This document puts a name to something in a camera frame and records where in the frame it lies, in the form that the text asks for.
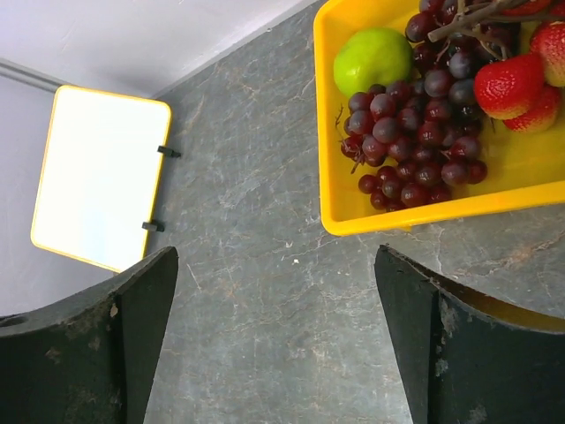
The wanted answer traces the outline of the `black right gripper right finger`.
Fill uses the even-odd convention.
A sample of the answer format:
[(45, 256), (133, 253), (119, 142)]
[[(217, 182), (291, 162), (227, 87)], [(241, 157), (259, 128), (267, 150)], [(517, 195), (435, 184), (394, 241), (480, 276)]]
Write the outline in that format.
[(562, 423), (564, 321), (485, 295), (389, 246), (376, 284), (415, 423)]

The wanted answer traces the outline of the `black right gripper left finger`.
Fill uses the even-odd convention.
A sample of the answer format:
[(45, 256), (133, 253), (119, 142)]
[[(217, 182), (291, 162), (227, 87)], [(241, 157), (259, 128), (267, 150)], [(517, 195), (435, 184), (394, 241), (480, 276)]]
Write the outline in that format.
[(3, 423), (141, 423), (176, 290), (165, 247), (51, 305), (1, 319)]

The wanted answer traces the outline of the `yellow-framed whiteboard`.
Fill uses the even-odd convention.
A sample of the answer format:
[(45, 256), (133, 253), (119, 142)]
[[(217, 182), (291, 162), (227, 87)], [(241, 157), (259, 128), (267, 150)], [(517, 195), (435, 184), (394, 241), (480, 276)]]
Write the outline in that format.
[(171, 119), (164, 102), (61, 86), (49, 121), (32, 243), (114, 272), (140, 261)]

